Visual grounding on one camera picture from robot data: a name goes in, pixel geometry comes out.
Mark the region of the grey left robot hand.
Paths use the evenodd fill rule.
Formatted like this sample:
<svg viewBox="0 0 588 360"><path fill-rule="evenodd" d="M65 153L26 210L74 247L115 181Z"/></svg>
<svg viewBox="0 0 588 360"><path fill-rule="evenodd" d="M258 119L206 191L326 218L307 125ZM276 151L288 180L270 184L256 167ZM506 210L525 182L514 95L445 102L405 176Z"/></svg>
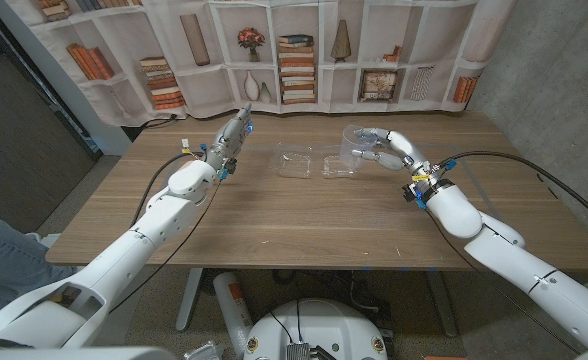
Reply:
<svg viewBox="0 0 588 360"><path fill-rule="evenodd" d="M246 103L219 129L214 143L207 150L205 162L217 171L233 174L236 169L236 157L252 131L251 103Z"/></svg>

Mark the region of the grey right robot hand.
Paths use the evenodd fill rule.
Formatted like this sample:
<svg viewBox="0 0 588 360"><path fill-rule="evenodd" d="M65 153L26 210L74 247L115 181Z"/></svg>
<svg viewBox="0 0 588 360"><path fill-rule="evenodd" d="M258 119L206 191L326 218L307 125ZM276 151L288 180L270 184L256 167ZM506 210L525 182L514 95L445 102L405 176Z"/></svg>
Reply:
<svg viewBox="0 0 588 360"><path fill-rule="evenodd" d="M374 161L392 171L406 169L412 176L414 185L409 188L415 195L438 189L440 175L437 170L432 168L425 155L401 133L381 128L357 128L353 134L358 140L374 141L395 152L392 155L371 150L352 150L353 156Z"/></svg>

